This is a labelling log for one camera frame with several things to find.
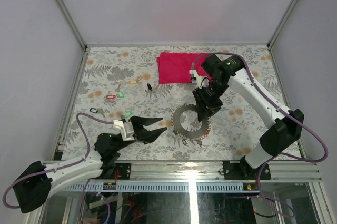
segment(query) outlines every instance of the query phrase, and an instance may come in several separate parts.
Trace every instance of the folded cloth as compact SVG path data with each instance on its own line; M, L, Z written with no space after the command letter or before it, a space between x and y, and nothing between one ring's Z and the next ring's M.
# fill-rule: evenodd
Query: folded cloth
M192 63L201 54L162 52L157 58L159 83L191 83ZM207 75L201 68L206 57L200 58L194 65L198 75Z

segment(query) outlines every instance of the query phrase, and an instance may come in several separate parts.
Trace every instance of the mounting plate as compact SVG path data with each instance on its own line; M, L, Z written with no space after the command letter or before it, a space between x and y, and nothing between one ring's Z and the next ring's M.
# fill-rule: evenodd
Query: mounting plate
M116 171L120 172L118 180L129 180L131 176L131 163L116 163L113 175Z
M244 175L239 161L223 161L223 173L225 180L256 180L260 167L252 169L249 174ZM270 169L268 164L263 168L261 180L271 180Z

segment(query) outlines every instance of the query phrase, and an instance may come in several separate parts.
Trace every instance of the floral tablecloth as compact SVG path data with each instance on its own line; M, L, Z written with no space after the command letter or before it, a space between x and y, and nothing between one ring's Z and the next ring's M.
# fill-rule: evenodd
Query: floral tablecloth
M136 142L122 149L119 160L238 160L254 148L266 127L250 105L230 88L221 98L224 103L221 111L210 118L211 130L202 144L193 140L187 145L182 144L182 139L173 133L171 116L178 105L185 102L195 104L192 94L195 85L158 84L156 58L164 51L241 54L257 80L283 102L266 46L93 47L89 51L62 160L84 155L86 151L85 139L76 123L77 112L87 112L107 121L120 119L128 112L164 118L150 129L166 126L166 132L152 144ZM148 90L148 83L153 91ZM119 91L123 93L123 98L117 95ZM109 94L117 97L107 99ZM98 113L90 113L90 108L96 108ZM81 122L91 146L100 133L117 132L111 126L87 118L81 118ZM296 144L285 152L300 155Z

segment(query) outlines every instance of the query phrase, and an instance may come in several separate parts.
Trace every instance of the gray ring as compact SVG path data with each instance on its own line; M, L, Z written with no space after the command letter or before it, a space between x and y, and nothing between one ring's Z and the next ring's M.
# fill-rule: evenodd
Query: gray ring
M174 133L188 139L200 139L204 138L206 131L209 129L209 119L205 118L201 121L201 126L196 131L188 131L183 128L180 123L180 117L183 112L193 111L196 112L196 105L194 104L183 104L178 106L172 115L172 123L174 125Z

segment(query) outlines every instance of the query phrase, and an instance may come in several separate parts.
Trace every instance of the perforated metal strip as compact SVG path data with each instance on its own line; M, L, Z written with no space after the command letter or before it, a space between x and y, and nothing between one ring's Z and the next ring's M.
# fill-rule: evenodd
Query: perforated metal strip
M85 183L77 183L69 186L65 191L82 191ZM85 191L106 191L106 192L188 192L187 182L171 183L148 183L148 182L124 182L120 181L115 186L105 186L103 182L91 181ZM197 192L246 192L242 183L197 183Z

